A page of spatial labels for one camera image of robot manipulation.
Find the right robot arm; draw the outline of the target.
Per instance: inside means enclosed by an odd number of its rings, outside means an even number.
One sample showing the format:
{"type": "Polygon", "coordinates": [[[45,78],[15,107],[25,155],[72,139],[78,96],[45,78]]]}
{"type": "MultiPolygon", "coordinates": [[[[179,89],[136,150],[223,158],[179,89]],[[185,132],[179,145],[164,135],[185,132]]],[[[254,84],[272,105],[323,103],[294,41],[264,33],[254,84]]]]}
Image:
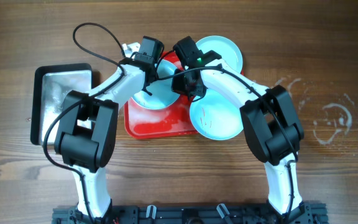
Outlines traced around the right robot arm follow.
{"type": "Polygon", "coordinates": [[[208,90],[220,93],[241,115],[247,145],[264,163],[268,202],[282,216],[300,206],[296,163],[304,130],[291,97],[280,85],[269,88],[233,70],[215,51],[203,52],[191,37],[179,40],[173,51],[183,70],[172,78],[172,90],[203,99],[208,90]]]}

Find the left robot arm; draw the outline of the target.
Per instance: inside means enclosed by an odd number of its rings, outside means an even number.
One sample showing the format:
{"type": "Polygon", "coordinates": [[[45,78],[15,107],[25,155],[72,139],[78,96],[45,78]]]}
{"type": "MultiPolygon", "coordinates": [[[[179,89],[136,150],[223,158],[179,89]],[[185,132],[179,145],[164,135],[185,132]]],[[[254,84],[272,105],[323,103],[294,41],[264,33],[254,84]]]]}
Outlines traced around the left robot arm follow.
{"type": "Polygon", "coordinates": [[[57,128],[55,152],[59,166],[75,175],[79,196],[75,218],[82,223],[111,221],[111,197],[105,167],[114,151],[119,109],[156,80],[161,41],[145,36],[140,49],[116,63],[116,71],[97,87],[71,91],[63,111],[52,122],[57,128]]]}

